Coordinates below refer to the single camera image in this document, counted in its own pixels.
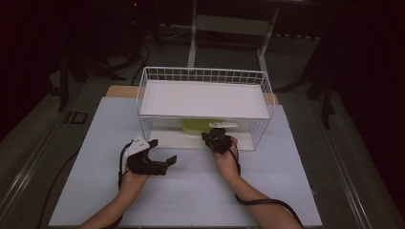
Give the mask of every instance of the white tabletop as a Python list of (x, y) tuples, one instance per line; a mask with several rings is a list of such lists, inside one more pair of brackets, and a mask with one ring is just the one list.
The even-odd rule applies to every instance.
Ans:
[[(50, 221), (77, 226), (117, 194), (122, 147), (140, 134), (134, 98), (104, 97)], [(256, 222), (217, 173), (208, 150), (153, 149), (166, 176), (151, 177), (125, 213), (127, 227), (253, 227)], [(241, 152), (242, 176), (271, 198), (287, 202), (307, 226), (322, 225), (282, 106), (254, 152)]]

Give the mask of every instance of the forearm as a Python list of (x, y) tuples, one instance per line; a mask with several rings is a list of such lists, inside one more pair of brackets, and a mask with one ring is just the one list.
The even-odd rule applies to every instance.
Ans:
[(123, 182), (116, 197), (79, 228), (103, 228), (116, 222), (137, 199), (145, 182), (146, 177), (137, 181)]
[[(243, 201), (255, 199), (269, 199), (241, 177), (228, 180), (235, 194)], [(287, 209), (278, 204), (257, 204), (247, 206), (250, 214), (259, 223), (261, 228), (301, 228), (295, 218)]]
[(116, 222), (131, 206), (132, 201), (123, 195), (118, 195), (91, 218), (85, 221), (79, 228), (103, 228)]

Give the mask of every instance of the white board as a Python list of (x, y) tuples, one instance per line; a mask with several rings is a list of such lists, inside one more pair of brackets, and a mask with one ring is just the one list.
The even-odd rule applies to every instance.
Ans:
[(148, 80), (141, 116), (269, 120), (260, 85)]
[[(119, 153), (141, 133), (136, 100), (104, 97), (54, 209), (51, 226), (77, 226), (117, 194)], [(150, 157), (178, 161), (152, 176), (122, 227), (257, 227), (218, 174), (206, 150), (153, 149)], [(242, 176), (264, 194), (288, 203), (306, 226), (322, 225), (282, 106), (254, 154), (240, 154)]]

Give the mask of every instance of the cable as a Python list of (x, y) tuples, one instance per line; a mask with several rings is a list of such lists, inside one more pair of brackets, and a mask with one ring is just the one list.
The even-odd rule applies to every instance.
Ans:
[(77, 152), (75, 152), (74, 154), (72, 154), (72, 155), (68, 158), (68, 160), (65, 161), (65, 163), (64, 163), (63, 166), (62, 166), (62, 168), (60, 168), (60, 170), (59, 170), (59, 171), (57, 172), (57, 174), (56, 174), (56, 177), (53, 179), (53, 182), (52, 182), (52, 184), (51, 184), (51, 187), (50, 187), (50, 189), (49, 189), (49, 191), (48, 191), (48, 194), (47, 194), (47, 196), (46, 196), (46, 198), (45, 198), (44, 205), (42, 206), (41, 216), (40, 216), (39, 222), (38, 222), (38, 224), (37, 224), (37, 226), (36, 226), (37, 229), (41, 228), (42, 220), (44, 219), (44, 215), (45, 215), (45, 210), (46, 210), (47, 205), (48, 205), (48, 200), (49, 200), (49, 198), (50, 198), (50, 196), (51, 196), (52, 189), (53, 189), (54, 185), (56, 184), (57, 179), (59, 178), (59, 176), (60, 176), (60, 174), (62, 173), (62, 171), (65, 169), (66, 165), (68, 165), (68, 163), (69, 163), (75, 156), (78, 155), (78, 152), (79, 152), (79, 151), (77, 151)]
[[(217, 136), (217, 138), (222, 142), (222, 144), (225, 147), (228, 147), (224, 141), (224, 139), (218, 135), (217, 133), (214, 132), (214, 134)], [(236, 145), (236, 143), (232, 140), (231, 138), (231, 142), (232, 144), (235, 145), (236, 147), (236, 153), (238, 153), (238, 147)], [(239, 163), (239, 159), (236, 158), (235, 154), (233, 153), (233, 151), (230, 149), (230, 147), (228, 147), (227, 149), (229, 151), (229, 153), (232, 154), (233, 159), (235, 160), (236, 166), (238, 168), (238, 173), (239, 175), (241, 175), (241, 164)], [(251, 205), (258, 205), (258, 204), (278, 204), (283, 206), (284, 208), (286, 208), (289, 213), (295, 218), (295, 220), (297, 220), (297, 222), (304, 227), (304, 225), (302, 224), (301, 220), (298, 218), (298, 215), (295, 213), (295, 211), (285, 202), (279, 200), (279, 199), (275, 199), (275, 198), (266, 198), (266, 199), (254, 199), (254, 200), (250, 200), (250, 201), (243, 201), (241, 200), (236, 194), (235, 195), (235, 199), (238, 201), (239, 204), (242, 204), (244, 206), (251, 206)]]
[(124, 153), (125, 153), (126, 149), (128, 149), (128, 147), (131, 146), (132, 142), (133, 142), (133, 140), (130, 143), (126, 144), (124, 146), (124, 148), (122, 149), (121, 154), (119, 155), (118, 189), (121, 188), (122, 177), (124, 177), (124, 175), (128, 172), (127, 171), (125, 173), (122, 173), (122, 171), (123, 171), (122, 170), (122, 160), (124, 158)]
[(132, 85), (132, 86), (134, 86), (135, 79), (137, 78), (137, 76), (138, 76), (140, 70), (141, 70), (142, 68), (144, 68), (144, 67), (146, 67), (146, 66), (149, 65), (149, 63), (148, 63), (147, 61), (148, 61), (148, 59), (149, 59), (149, 56), (150, 56), (150, 54), (151, 54), (151, 51), (150, 51), (149, 47), (147, 47), (145, 44), (142, 43), (142, 46), (146, 48), (147, 54), (146, 54), (146, 58), (145, 58), (145, 59), (143, 59), (143, 57), (142, 57), (141, 55), (139, 55), (139, 60), (142, 62), (142, 64), (139, 66), (139, 69), (137, 70), (137, 72), (136, 72), (136, 73), (134, 74), (134, 76), (132, 77), (132, 82), (131, 82), (131, 85)]

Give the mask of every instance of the yellow object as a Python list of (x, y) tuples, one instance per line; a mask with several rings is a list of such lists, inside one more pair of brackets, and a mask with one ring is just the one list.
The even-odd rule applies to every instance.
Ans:
[(211, 130), (209, 123), (222, 122), (218, 119), (184, 119), (182, 129), (188, 134), (207, 133)]

